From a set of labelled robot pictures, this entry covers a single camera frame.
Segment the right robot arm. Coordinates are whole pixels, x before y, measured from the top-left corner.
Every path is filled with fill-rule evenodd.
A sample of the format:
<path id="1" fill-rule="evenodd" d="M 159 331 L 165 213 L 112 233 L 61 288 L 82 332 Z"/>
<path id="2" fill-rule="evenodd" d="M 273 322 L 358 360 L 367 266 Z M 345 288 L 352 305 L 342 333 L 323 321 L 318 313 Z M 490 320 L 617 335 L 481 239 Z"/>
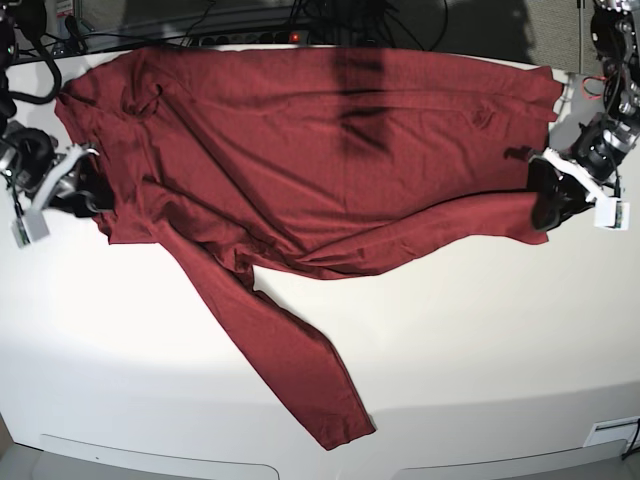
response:
<path id="1" fill-rule="evenodd" d="M 98 155 L 94 145 L 73 144 L 58 153 L 54 137 L 14 119 L 17 102 L 45 105 L 61 90 L 61 72 L 41 42 L 46 29 L 43 1 L 1 3 L 1 177 L 13 202 L 11 232 L 20 248 L 50 234 L 44 216 L 47 209 L 92 218 L 114 207 L 111 188 L 90 163 Z M 44 96 L 10 89 L 7 70 L 19 56 L 16 30 L 32 44 L 52 75 L 53 86 Z"/>

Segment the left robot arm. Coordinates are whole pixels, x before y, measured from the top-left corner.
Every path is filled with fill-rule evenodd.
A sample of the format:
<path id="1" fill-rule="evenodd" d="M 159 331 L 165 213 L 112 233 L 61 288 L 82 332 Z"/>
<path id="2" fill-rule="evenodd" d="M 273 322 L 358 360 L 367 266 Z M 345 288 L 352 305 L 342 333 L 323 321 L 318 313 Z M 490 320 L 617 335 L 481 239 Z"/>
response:
<path id="1" fill-rule="evenodd" d="M 565 150 L 527 147 L 530 208 L 510 215 L 514 232 L 547 233 L 585 211 L 597 228 L 626 231 L 620 166 L 639 142 L 639 3 L 595 1 L 590 31 L 602 65 L 603 110 Z"/>

